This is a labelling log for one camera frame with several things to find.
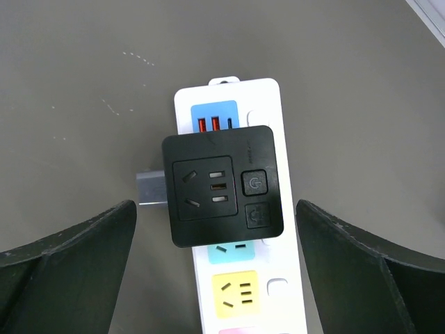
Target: gray table surface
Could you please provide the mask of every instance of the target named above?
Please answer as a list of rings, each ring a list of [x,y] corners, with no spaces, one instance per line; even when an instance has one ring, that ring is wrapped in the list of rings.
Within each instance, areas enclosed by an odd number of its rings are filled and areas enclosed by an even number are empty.
[[[235,74],[280,83],[295,203],[445,257],[444,64],[403,0],[2,1],[0,251],[136,200],[175,91]],[[110,333],[200,333],[165,209],[139,211]]]

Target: electrical outlet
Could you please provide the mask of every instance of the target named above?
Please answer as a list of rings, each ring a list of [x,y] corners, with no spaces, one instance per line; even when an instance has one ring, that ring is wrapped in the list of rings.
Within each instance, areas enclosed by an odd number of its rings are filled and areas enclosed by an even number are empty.
[[[238,212],[230,157],[173,164],[181,221],[231,216]]]
[[[283,232],[269,127],[169,136],[162,151],[170,227],[177,246],[265,239]]]
[[[219,141],[214,138],[212,134],[232,132],[234,130],[227,131],[212,131],[213,122],[212,119],[218,117],[220,129],[224,129],[225,126],[229,127],[228,121],[226,122],[224,117],[227,110],[232,109],[217,109],[216,107],[223,106],[220,102],[235,101],[238,110],[236,111],[236,117],[233,117],[232,127],[236,129],[239,127],[253,127],[257,125],[266,125],[273,130],[275,137],[275,152],[277,165],[279,169],[280,177],[280,192],[276,192],[273,186],[270,186],[270,173],[266,170],[266,178],[261,172],[264,170],[262,166],[255,166],[254,168],[244,168],[243,170],[237,170],[237,156],[232,155],[228,151],[220,151],[219,145],[224,145],[225,148],[230,147],[229,143],[236,141],[236,146],[241,147],[243,141],[240,138],[234,140],[232,134],[227,136],[227,139]],[[293,204],[292,204],[292,192],[289,179],[289,167],[287,164],[286,156],[286,141],[284,137],[284,124],[282,117],[282,104],[280,99],[280,87],[278,83],[273,79],[256,79],[248,81],[239,81],[237,78],[217,78],[211,80],[209,86],[190,87],[183,88],[175,94],[175,113],[177,119],[178,134],[181,134],[180,140],[172,145],[172,149],[175,152],[184,151],[181,157],[175,157],[175,159],[169,159],[164,162],[164,167],[167,169],[172,168],[172,163],[176,161],[184,161],[190,159],[201,159],[203,157],[222,157],[231,156],[234,165],[234,180],[236,182],[235,189],[238,198],[243,200],[252,200],[249,204],[254,204],[254,207],[249,206],[248,212],[246,211],[245,204],[238,203],[238,216],[243,215],[244,220],[235,223],[235,216],[224,217],[224,221],[220,221],[218,218],[200,219],[196,221],[177,221],[175,214],[177,214],[177,208],[174,207],[174,212],[170,213],[170,223],[172,224],[172,238],[176,245],[182,246],[197,246],[197,245],[210,245],[205,247],[193,247],[193,260],[195,265],[195,274],[197,281],[197,295],[200,303],[200,314],[202,320],[202,332],[203,334],[258,334],[259,333],[299,333],[306,334],[307,329],[305,325],[305,307],[302,298],[302,287],[300,277],[300,266],[298,264],[298,245],[296,241],[296,227],[295,219],[293,216]],[[215,128],[218,128],[218,122],[215,120]],[[190,142],[187,138],[189,134],[193,132],[198,133],[201,137],[199,142]],[[244,147],[244,154],[249,157],[250,153],[253,153],[251,157],[256,157],[255,143],[261,140],[260,137],[251,140],[254,144],[253,151],[249,147]],[[203,151],[205,148],[200,144],[209,144],[209,152],[206,156],[198,156],[198,152]],[[265,153],[265,145],[260,146],[260,153]],[[278,237],[274,239],[274,242],[268,242],[267,237],[260,237],[259,233],[252,235],[252,232],[259,232],[263,228],[250,228],[248,230],[236,232],[236,227],[240,228],[247,223],[246,219],[259,221],[258,218],[267,217],[267,215],[261,214],[262,205],[264,202],[261,198],[254,194],[254,191],[248,191],[246,194],[243,192],[250,186],[250,180],[243,179],[244,172],[252,171],[256,175],[258,180],[266,180],[267,194],[274,193],[275,196],[279,196],[282,201],[282,213],[284,215],[284,237]],[[258,180],[253,180],[253,186],[256,185]],[[170,210],[171,203],[175,204],[175,195],[168,197],[168,206]],[[272,213],[273,205],[270,206],[270,221],[275,222],[275,215]],[[243,233],[243,238],[235,239],[234,237],[240,236]],[[234,262],[238,260],[238,257],[234,256],[232,252],[233,248],[229,245],[233,245],[233,241],[238,242],[250,242],[245,240],[263,239],[264,242],[254,241],[254,258],[250,261],[247,256],[240,262]],[[227,249],[227,252],[212,253],[215,247],[221,246]],[[221,256],[221,262],[218,262],[218,256]],[[278,268],[285,268],[286,273]],[[260,313],[246,317],[235,317],[229,319],[219,319],[216,316],[216,301],[213,293],[212,279],[214,275],[223,273],[237,273],[239,271],[255,270],[258,273],[259,284],[261,284],[261,304]],[[283,277],[288,282],[286,287],[285,296],[279,298],[267,297],[267,291],[265,280],[267,278]],[[282,308],[286,308],[286,305],[292,305],[292,312],[282,312]]]
[[[196,104],[191,107],[193,132],[206,132],[239,127],[236,101]]]
[[[212,277],[216,315],[220,319],[259,313],[256,271],[224,273]]]
[[[253,241],[210,245],[207,250],[209,252],[209,262],[212,264],[248,261],[255,257]]]

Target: usb port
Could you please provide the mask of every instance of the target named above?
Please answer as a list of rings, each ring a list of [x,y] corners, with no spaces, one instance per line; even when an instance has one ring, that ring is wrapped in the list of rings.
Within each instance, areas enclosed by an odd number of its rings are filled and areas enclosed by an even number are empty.
[[[218,131],[220,129],[220,118],[212,117],[211,118],[211,126],[213,127],[214,131]]]
[[[205,132],[207,131],[206,128],[206,119],[205,118],[200,118],[199,120],[197,120],[197,123],[200,127],[200,132]]]

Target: power button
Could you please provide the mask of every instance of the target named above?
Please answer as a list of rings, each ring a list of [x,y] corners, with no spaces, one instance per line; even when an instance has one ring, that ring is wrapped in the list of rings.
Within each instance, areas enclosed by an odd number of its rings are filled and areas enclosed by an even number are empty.
[[[245,206],[245,218],[248,228],[267,228],[270,226],[269,203],[247,204]]]
[[[267,193],[267,177],[264,170],[249,170],[244,172],[241,178],[244,195],[255,196]]]

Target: adapter socket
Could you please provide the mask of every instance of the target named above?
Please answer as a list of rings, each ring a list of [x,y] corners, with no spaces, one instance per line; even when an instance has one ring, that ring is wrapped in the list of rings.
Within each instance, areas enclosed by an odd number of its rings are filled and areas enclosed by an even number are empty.
[[[169,136],[162,151],[172,240],[178,247],[265,239],[283,232],[269,127]]]

